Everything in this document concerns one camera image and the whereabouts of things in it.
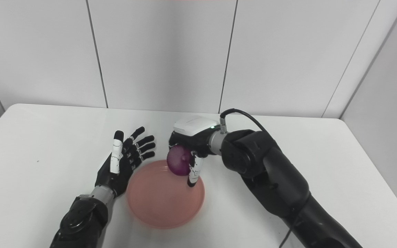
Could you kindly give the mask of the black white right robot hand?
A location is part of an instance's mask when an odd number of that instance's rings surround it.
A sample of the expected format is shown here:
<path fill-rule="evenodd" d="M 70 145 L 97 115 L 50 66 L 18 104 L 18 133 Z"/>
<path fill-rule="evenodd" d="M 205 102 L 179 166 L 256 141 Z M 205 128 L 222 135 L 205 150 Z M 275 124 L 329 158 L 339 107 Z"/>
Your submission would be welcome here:
<path fill-rule="evenodd" d="M 187 176 L 187 185 L 199 180 L 203 161 L 209 155 L 221 155 L 224 135 L 220 124 L 203 116 L 189 116 L 175 122 L 169 139 L 167 165 L 177 176 Z"/>

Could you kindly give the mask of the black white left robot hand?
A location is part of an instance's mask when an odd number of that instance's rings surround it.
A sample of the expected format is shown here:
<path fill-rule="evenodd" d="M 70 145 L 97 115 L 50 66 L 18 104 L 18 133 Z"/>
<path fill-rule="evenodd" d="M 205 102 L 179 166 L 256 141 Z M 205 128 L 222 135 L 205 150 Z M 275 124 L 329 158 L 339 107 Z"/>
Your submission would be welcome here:
<path fill-rule="evenodd" d="M 126 192 L 128 182 L 142 162 L 155 156 L 156 147 L 153 135 L 138 139 L 145 127 L 137 128 L 126 137 L 117 130 L 112 141 L 112 149 L 98 171 L 95 187 L 107 188 L 114 198 Z"/>

